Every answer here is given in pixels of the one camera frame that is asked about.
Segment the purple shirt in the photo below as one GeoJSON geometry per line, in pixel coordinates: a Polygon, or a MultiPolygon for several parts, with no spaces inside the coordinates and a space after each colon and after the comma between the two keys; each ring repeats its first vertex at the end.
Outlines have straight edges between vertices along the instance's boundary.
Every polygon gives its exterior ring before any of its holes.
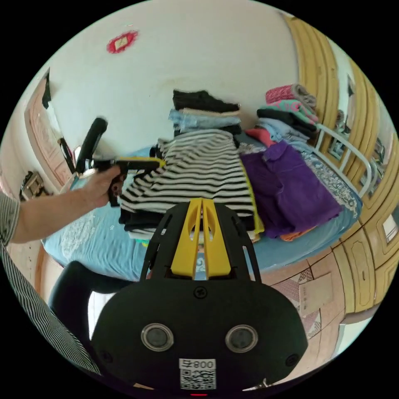
{"type": "Polygon", "coordinates": [[[304,232],[341,212],[342,207],[287,142],[242,155],[241,160],[267,237],[304,232]]]}

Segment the black and white striped shirt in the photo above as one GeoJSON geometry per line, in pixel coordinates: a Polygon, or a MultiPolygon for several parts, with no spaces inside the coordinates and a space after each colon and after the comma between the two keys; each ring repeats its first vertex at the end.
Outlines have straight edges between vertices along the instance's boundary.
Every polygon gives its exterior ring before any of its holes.
{"type": "Polygon", "coordinates": [[[50,345],[71,363],[100,375],[80,341],[58,320],[7,253],[6,246],[15,232],[19,209],[18,201],[0,192],[0,257],[8,281],[30,321],[50,345]]]}
{"type": "Polygon", "coordinates": [[[232,135],[221,130],[185,133],[172,141],[158,140],[165,166],[137,176],[121,195],[130,212],[165,213],[192,198],[212,199],[253,217],[254,205],[232,135]]]}

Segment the red decoration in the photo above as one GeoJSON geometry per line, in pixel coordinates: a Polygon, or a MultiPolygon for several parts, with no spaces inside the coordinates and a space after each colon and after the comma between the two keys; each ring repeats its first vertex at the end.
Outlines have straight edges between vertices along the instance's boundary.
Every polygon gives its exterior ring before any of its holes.
{"type": "Polygon", "coordinates": [[[136,41],[137,36],[138,32],[135,30],[131,30],[129,32],[125,32],[119,35],[118,37],[115,37],[107,44],[108,53],[122,53],[136,41]]]}

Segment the light blue jeans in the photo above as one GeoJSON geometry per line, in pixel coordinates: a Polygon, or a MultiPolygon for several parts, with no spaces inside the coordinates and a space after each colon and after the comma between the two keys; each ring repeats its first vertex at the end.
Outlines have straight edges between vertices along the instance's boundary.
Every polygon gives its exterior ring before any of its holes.
{"type": "Polygon", "coordinates": [[[259,118],[258,126],[266,129],[270,133],[270,139],[277,143],[285,140],[299,152],[312,152],[306,144],[309,137],[278,119],[259,118]]]}
{"type": "Polygon", "coordinates": [[[169,120],[177,125],[181,133],[188,133],[196,129],[217,129],[225,126],[239,125],[241,119],[237,116],[206,116],[179,112],[172,109],[169,120]]]}

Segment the striped sleeve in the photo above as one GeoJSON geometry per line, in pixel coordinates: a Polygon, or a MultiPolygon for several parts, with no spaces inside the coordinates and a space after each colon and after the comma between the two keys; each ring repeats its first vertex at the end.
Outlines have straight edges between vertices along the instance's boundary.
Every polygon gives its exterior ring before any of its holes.
{"type": "Polygon", "coordinates": [[[0,240],[7,246],[14,236],[20,214],[20,203],[0,192],[0,240]]]}
{"type": "Polygon", "coordinates": [[[15,232],[19,210],[18,201],[0,192],[0,260],[11,288],[31,323],[59,354],[83,369],[100,374],[97,365],[80,341],[67,330],[40,298],[5,249],[15,232]]]}

